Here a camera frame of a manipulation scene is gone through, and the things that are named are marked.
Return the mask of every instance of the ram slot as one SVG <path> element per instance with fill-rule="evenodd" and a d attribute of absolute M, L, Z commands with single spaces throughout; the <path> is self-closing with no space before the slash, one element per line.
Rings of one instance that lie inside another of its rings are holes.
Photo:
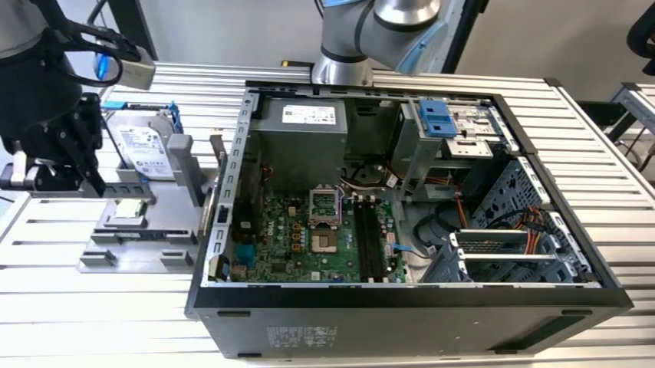
<path fill-rule="evenodd" d="M 384 277 L 384 257 L 380 246 L 380 227 L 377 225 L 373 202 L 353 204 L 354 237 L 357 240 L 358 278 L 381 282 Z"/>

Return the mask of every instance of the open computer tower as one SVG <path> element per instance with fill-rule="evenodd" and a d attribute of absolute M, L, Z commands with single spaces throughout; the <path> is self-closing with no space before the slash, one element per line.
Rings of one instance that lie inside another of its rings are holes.
<path fill-rule="evenodd" d="M 225 357 L 536 353 L 630 307 L 498 95 L 248 82 L 218 165 Z"/>

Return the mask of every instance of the white label sticker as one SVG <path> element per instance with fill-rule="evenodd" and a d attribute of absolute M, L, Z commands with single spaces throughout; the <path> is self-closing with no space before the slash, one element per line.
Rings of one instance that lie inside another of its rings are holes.
<path fill-rule="evenodd" d="M 138 239 L 141 238 L 141 235 L 137 232 L 117 232 L 115 237 Z"/>
<path fill-rule="evenodd" d="M 396 187 L 396 182 L 397 182 L 397 176 L 394 176 L 393 174 L 390 174 L 389 179 L 386 180 L 386 186 L 389 188 L 394 188 Z"/>
<path fill-rule="evenodd" d="M 149 179 L 171 179 L 173 170 L 157 132 L 143 126 L 119 126 L 117 131 L 118 147 L 135 171 Z"/>
<path fill-rule="evenodd" d="M 286 105 L 282 108 L 282 123 L 336 125 L 334 115 L 334 107 Z"/>
<path fill-rule="evenodd" d="M 336 326 L 280 326 L 268 327 L 268 344 L 273 348 L 332 347 Z"/>

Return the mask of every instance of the motherboard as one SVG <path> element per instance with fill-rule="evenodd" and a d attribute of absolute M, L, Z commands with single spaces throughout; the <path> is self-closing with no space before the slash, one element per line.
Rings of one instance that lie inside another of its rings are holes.
<path fill-rule="evenodd" d="M 330 188 L 304 196 L 270 193 L 264 199 L 256 244 L 234 247 L 230 279 L 250 283 L 404 282 L 402 257 L 392 252 L 396 238 L 388 201 L 346 199 Z"/>

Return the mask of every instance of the slotted aluminum surface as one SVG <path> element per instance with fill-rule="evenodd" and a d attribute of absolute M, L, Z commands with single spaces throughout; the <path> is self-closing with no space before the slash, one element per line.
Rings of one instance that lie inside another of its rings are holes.
<path fill-rule="evenodd" d="M 209 135 L 229 148 L 244 80 L 302 83 L 306 69 L 158 64 L 150 91 L 117 87 L 109 100 L 179 105 L 202 166 Z M 655 211 L 652 193 L 557 88 L 538 79 L 376 72 L 376 86 L 498 93 L 525 128 L 556 183 L 598 245 L 634 309 L 534 357 L 440 360 L 293 360 L 266 366 L 655 366 Z M 106 141 L 105 178 L 117 163 Z M 74 264 L 103 201 L 26 199 L 3 218 L 0 243 L 0 366 L 207 366 L 221 355 L 182 307 L 190 275 L 78 274 Z"/>

